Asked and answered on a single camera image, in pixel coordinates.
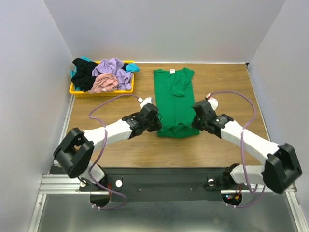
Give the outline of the black t-shirt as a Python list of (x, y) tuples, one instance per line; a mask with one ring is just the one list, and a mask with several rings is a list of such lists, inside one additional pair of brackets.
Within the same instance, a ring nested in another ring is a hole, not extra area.
[(92, 75), (92, 71), (98, 64), (81, 58), (76, 58), (72, 63), (76, 67), (76, 73), (71, 79), (72, 83), (75, 87), (78, 87), (80, 91), (87, 92), (91, 90), (96, 79), (96, 77)]

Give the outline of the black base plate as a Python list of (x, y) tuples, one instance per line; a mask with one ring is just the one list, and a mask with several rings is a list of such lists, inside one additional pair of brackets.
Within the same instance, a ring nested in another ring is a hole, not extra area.
[(101, 184), (80, 187), (90, 202), (104, 208), (124, 202), (221, 201), (239, 205), (246, 190), (228, 176), (230, 168), (105, 168)]

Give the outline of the green t-shirt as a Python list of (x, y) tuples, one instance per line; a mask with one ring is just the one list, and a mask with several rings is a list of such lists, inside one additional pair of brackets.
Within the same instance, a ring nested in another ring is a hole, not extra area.
[(191, 125), (195, 117), (194, 74), (186, 67), (175, 71), (154, 70), (155, 101), (162, 123), (158, 137), (182, 139), (199, 135), (199, 130)]

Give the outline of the pink t-shirt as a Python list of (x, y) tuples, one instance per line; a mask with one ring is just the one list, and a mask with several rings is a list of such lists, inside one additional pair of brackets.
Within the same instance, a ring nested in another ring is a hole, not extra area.
[(112, 92), (118, 89), (118, 80), (111, 73), (103, 73), (96, 77), (92, 88), (88, 91), (90, 94)]

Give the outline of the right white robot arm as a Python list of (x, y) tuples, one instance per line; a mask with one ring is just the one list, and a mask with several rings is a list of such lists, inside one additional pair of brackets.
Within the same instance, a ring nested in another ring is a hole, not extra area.
[(226, 168), (223, 174), (226, 183), (265, 185), (281, 194), (302, 175), (295, 149), (290, 144), (271, 142), (244, 129), (232, 117), (217, 115), (217, 106), (218, 101), (214, 98), (195, 103), (192, 127), (239, 146), (241, 153), (247, 152), (260, 162), (260, 165), (243, 163)]

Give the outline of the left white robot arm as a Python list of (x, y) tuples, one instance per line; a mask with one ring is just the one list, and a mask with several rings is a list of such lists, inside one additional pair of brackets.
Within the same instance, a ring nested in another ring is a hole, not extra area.
[(154, 104), (147, 103), (139, 112), (107, 126), (84, 131), (79, 128), (71, 129), (55, 149), (53, 156), (69, 178), (83, 178), (100, 188), (106, 174), (96, 162), (91, 162), (94, 151), (100, 150), (102, 155), (109, 144), (161, 128), (159, 109)]

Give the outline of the lavender t-shirt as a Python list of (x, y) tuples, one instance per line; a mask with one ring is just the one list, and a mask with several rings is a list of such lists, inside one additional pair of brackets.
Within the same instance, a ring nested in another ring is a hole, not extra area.
[(103, 73), (111, 73), (118, 80), (117, 90), (131, 90), (132, 89), (132, 72), (127, 72), (123, 69), (125, 63), (117, 58), (110, 60), (103, 59), (100, 64), (92, 71), (92, 75), (97, 77)]

